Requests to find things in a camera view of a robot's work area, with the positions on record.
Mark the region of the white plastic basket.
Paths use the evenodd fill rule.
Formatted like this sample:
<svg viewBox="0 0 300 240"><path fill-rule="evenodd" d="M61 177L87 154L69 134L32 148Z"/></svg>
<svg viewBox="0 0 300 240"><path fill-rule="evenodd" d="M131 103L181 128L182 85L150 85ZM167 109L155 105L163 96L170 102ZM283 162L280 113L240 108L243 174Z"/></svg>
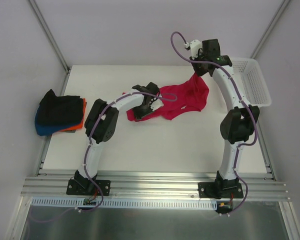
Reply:
<svg viewBox="0 0 300 240"><path fill-rule="evenodd" d="M252 105L269 107L272 99L259 63L252 58L231 59L234 71L239 73L245 97Z"/></svg>

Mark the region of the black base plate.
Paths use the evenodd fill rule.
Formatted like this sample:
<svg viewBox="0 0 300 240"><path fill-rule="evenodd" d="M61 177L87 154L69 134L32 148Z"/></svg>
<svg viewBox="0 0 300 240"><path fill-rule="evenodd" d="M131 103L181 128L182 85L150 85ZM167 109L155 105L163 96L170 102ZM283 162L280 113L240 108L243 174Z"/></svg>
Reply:
<svg viewBox="0 0 300 240"><path fill-rule="evenodd" d="M214 182L199 182L198 194L200 198L210 199L243 199L244 194L242 185L240 183L235 184L233 187L221 189Z"/></svg>
<svg viewBox="0 0 300 240"><path fill-rule="evenodd" d="M87 186L82 186L74 178L70 179L68 181L66 194L70 196L93 196L97 191L97 195L100 196L101 193L99 189L91 181L88 180L87 182ZM99 186L104 196L110 195L110 180L95 179L94 182Z"/></svg>

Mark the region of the orange folded t shirt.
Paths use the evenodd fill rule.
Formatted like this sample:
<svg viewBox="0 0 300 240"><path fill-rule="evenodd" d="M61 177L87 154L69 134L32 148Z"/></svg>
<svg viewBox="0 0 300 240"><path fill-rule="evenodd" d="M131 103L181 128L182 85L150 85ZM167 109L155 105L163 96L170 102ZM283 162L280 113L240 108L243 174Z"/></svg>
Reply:
<svg viewBox="0 0 300 240"><path fill-rule="evenodd" d="M87 101L80 98L69 105L62 115L62 129L59 132L75 132L83 127Z"/></svg>

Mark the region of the blue folded t shirt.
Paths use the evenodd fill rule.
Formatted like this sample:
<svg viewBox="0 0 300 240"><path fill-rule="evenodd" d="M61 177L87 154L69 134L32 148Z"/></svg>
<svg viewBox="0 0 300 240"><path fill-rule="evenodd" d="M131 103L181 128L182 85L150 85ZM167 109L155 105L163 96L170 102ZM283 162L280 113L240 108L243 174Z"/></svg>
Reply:
<svg viewBox="0 0 300 240"><path fill-rule="evenodd" d="M39 136L41 136L41 137L50 136L58 131L68 128L68 125L40 125L38 122L39 112L40 112L40 107L37 109L35 118L34 118L35 130Z"/></svg>

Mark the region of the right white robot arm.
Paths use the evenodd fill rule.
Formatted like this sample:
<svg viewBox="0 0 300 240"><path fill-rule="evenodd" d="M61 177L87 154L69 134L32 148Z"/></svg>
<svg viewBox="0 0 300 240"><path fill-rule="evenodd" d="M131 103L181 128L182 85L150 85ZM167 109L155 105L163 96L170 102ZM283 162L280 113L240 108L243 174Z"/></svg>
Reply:
<svg viewBox="0 0 300 240"><path fill-rule="evenodd" d="M237 168L243 147L251 135L256 136L256 122L260 110L244 97L235 81L233 63L229 56L221 55L219 41L193 40L189 43L190 60L196 74L209 74L219 87L227 108L227 115L220 124L224 139L222 162L213 183L208 183L203 192L215 199L228 198L241 188Z"/></svg>

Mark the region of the black folded t shirt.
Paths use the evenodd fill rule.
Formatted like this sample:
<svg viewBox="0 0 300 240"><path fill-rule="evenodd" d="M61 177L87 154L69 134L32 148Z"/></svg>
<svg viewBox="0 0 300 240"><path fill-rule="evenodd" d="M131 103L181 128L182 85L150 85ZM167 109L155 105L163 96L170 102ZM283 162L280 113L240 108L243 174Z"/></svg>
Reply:
<svg viewBox="0 0 300 240"><path fill-rule="evenodd" d="M62 125L62 115L65 109L80 98L77 95L57 96L50 89L39 103L38 123L43 126Z"/></svg>

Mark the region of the pink t shirt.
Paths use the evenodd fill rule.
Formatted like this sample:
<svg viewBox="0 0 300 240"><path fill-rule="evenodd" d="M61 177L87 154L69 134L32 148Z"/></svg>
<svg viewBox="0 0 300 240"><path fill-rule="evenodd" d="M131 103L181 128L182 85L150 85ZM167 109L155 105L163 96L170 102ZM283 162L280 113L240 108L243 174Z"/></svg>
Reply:
<svg viewBox="0 0 300 240"><path fill-rule="evenodd" d="M189 80L179 85L168 85L159 88L160 94L177 97L176 101L163 101L164 106L146 116L142 120L136 120L133 109L126 112L127 119L131 122L146 121L156 117L163 117L166 120L173 120L177 116L187 112L200 112L206 104L209 95L209 88L204 80L194 73Z"/></svg>

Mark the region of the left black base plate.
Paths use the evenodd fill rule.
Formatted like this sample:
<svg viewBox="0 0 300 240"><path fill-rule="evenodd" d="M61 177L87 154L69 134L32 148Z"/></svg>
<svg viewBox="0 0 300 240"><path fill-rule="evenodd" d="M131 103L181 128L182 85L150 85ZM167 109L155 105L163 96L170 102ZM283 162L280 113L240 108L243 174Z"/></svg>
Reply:
<svg viewBox="0 0 300 240"><path fill-rule="evenodd" d="M88 180L87 182L87 186L82 186L74 178L70 179L68 181L66 194L70 196L93 196L97 191L97 195L100 196L101 193L99 189L91 181ZM99 186L104 196L110 195L110 180L95 179L94 182Z"/></svg>

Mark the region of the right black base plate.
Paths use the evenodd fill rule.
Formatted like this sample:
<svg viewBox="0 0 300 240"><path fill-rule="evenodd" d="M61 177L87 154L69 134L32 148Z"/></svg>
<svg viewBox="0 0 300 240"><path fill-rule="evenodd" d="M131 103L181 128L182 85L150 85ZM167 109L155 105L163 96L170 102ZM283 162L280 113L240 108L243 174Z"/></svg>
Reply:
<svg viewBox="0 0 300 240"><path fill-rule="evenodd" d="M214 182L199 182L198 194L200 198L210 199L243 199L244 194L242 185L240 183L235 184L233 187L221 189Z"/></svg>

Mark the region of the aluminium mounting rail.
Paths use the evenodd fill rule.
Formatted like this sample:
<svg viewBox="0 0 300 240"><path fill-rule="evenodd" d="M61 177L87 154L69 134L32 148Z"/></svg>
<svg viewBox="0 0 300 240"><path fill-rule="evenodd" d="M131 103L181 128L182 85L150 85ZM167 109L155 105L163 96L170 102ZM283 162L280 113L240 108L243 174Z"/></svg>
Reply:
<svg viewBox="0 0 300 240"><path fill-rule="evenodd" d="M37 176L28 176L21 189L23 196L64 197L72 170L41 170ZM290 202L288 185L276 181L270 173L240 174L248 185L248 201ZM98 180L110 181L112 198L128 199L199 199L200 182L213 182L215 173L180 172L98 172Z"/></svg>

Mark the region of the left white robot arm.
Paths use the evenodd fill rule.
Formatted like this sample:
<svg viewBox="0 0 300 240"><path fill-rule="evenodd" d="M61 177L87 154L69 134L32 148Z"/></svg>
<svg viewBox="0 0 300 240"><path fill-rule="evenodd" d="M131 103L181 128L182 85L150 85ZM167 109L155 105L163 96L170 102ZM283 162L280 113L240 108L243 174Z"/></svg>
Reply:
<svg viewBox="0 0 300 240"><path fill-rule="evenodd" d="M95 182L92 179L98 174L104 143L114 135L119 114L132 110L134 119L141 121L162 106L160 89L153 82L147 86L135 85L113 101L99 98L94 102L84 123L87 149L82 165L74 174L77 187L83 194L94 191Z"/></svg>

